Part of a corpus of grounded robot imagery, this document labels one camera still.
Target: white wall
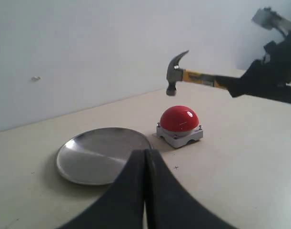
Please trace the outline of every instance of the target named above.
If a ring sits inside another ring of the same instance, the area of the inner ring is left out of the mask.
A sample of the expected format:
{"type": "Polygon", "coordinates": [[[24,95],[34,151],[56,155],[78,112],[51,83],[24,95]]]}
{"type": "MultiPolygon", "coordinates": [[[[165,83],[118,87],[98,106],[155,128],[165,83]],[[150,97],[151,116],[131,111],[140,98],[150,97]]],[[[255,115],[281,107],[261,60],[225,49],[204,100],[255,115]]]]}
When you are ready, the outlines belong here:
{"type": "Polygon", "coordinates": [[[279,39],[251,23],[264,6],[291,17],[291,0],[0,0],[0,130],[166,87],[186,49],[182,67],[246,68],[279,39]]]}

